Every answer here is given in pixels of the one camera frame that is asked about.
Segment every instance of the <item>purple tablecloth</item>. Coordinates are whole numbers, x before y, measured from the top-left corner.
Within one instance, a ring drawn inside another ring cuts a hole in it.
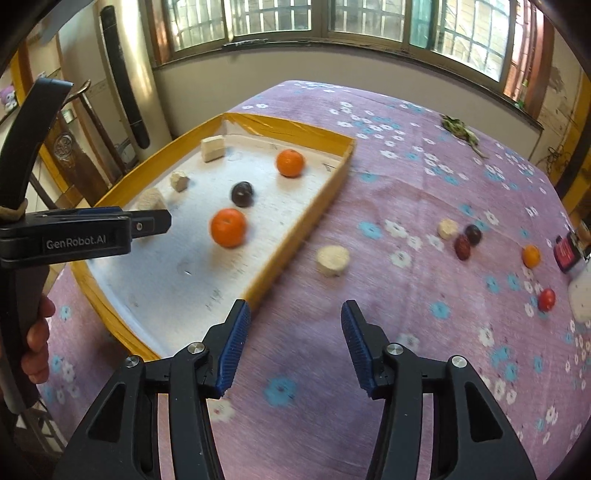
[[[356,138],[357,148],[339,197],[254,317],[233,387],[210,405],[226,477],[365,477],[383,402],[359,388],[340,328],[341,304],[355,299],[370,322],[415,353],[467,357],[545,479],[589,418],[591,396],[591,325],[572,320],[567,278],[552,255],[568,218],[548,178],[477,132],[489,157],[480,159],[441,128],[438,113],[376,93],[285,82],[235,111],[331,129]],[[437,236],[443,218],[483,231],[468,261]],[[534,271],[521,261],[530,243],[543,259]],[[327,244],[350,251],[341,277],[316,270],[314,254]],[[53,291],[61,334],[51,340],[54,375],[43,388],[66,434],[99,389],[76,387],[97,379],[79,366],[93,339],[72,333],[89,315],[88,306],[73,307],[81,294],[72,293],[72,282],[67,271]],[[546,287],[557,303],[542,314],[536,293]],[[85,348],[66,354],[72,342]],[[74,378],[60,369],[64,362],[76,368]],[[77,398],[64,395],[70,390]],[[425,405],[421,479],[428,478],[433,426],[429,399]],[[164,463],[163,478],[170,478],[170,462]]]

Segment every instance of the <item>tangerine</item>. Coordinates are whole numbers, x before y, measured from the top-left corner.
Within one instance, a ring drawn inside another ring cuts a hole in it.
[[[289,178],[298,177],[304,170],[305,164],[304,156],[300,152],[291,149],[280,152],[275,162],[279,173]]]
[[[246,237],[246,217],[234,208],[224,208],[214,215],[209,223],[213,241],[224,248],[242,245]]]
[[[521,251],[521,259],[527,268],[535,268],[540,264],[542,256],[535,245],[526,245]]]

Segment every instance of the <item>red date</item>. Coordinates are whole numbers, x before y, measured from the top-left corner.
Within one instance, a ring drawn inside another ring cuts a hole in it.
[[[453,244],[453,248],[460,260],[465,261],[470,258],[472,247],[470,247],[470,241],[466,235],[458,235],[456,241]]]

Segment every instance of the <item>human hand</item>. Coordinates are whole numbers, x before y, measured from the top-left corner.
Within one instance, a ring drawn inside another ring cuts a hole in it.
[[[49,325],[46,318],[51,317],[55,312],[56,306],[53,302],[42,295],[39,301],[37,322],[27,333],[27,344],[30,350],[22,356],[21,361],[22,371],[35,384],[45,383],[49,378],[49,350],[47,347]]]

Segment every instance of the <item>window sill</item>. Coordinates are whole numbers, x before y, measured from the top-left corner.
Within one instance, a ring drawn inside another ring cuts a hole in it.
[[[189,55],[183,54],[183,52],[176,52],[176,55],[179,57],[159,65],[155,67],[154,70],[159,70],[166,68],[170,65],[184,62],[190,59],[194,59],[195,57],[206,57],[206,56],[214,56],[220,55],[223,53],[232,53],[236,51],[245,51],[245,50],[254,50],[259,48],[297,48],[297,47],[322,47],[322,48],[332,48],[335,50],[349,50],[349,51],[356,51],[365,50],[371,54],[379,55],[381,58],[387,57],[390,59],[401,60],[406,63],[410,63],[416,65],[418,67],[422,67],[427,70],[431,70],[432,72],[438,73],[442,76],[448,77],[452,80],[457,82],[461,82],[464,85],[469,86],[470,88],[477,90],[479,93],[486,95],[487,97],[495,100],[501,106],[506,108],[507,110],[511,111],[514,115],[520,117],[525,122],[530,124],[533,128],[537,129],[540,133],[544,131],[544,127],[533,117],[529,114],[517,108],[509,97],[502,95],[490,88],[482,86],[470,79],[467,79],[451,70],[445,69],[443,67],[433,65],[431,63],[425,62],[423,60],[417,59],[413,57],[411,54],[404,53],[402,51],[390,51],[382,48],[377,48],[376,45],[373,44],[351,44],[346,43],[343,41],[335,41],[335,40],[327,40],[327,39],[308,39],[308,40],[290,40],[290,41],[274,41],[274,40],[266,40],[266,39],[257,39],[257,40],[246,40],[246,41],[238,41],[234,43],[227,43],[219,48],[214,48],[213,50],[205,51],[202,53],[193,53]]]

